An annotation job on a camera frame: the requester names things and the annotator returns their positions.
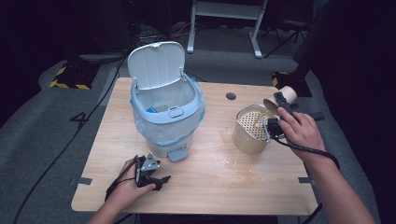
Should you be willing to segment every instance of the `gray carpet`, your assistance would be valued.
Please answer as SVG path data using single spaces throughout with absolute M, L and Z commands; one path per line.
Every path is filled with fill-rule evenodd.
M 273 72 L 294 71 L 297 64 L 291 56 L 301 38 L 297 44 L 287 43 L 268 59 L 256 59 L 248 40 L 250 30 L 228 31 L 221 27 L 198 32 L 194 53 L 186 55 L 185 71 L 191 77 L 207 82 L 266 86 L 272 86 Z M 280 34 L 285 38 L 289 33 Z M 183 35 L 176 41 L 186 49 L 187 39 Z M 275 33 L 259 38 L 263 53 L 276 44 Z M 42 91 L 23 105 L 0 130 L 1 223 L 12 223 L 33 184 L 78 129 L 78 123 L 69 120 L 80 112 L 91 112 L 115 75 L 117 63 L 103 64 L 89 91 L 50 88 L 49 84 L 62 65 L 63 62 L 59 62 L 42 74 L 38 80 Z M 120 76 L 129 76 L 125 63 Z M 344 176 L 380 223 L 372 186 L 332 118 L 319 81 L 312 72 L 306 81 L 314 96 L 298 98 L 296 102 L 303 112 L 324 112 L 326 119 L 319 121 L 318 126 L 327 149 L 340 161 Z M 18 223 L 84 223 L 92 216 L 92 213 L 71 209 L 76 188 L 69 182 L 82 173 L 105 109 L 106 100 L 37 186 L 21 211 Z M 297 223 L 297 217 L 278 217 L 278 220 L 279 223 Z M 320 212 L 312 223 L 326 223 L 323 213 Z

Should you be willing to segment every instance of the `white lid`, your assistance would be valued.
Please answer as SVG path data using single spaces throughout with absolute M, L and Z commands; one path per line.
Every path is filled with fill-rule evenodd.
M 159 88 L 181 78 L 185 53 L 177 42 L 158 42 L 135 49 L 128 70 L 139 90 Z

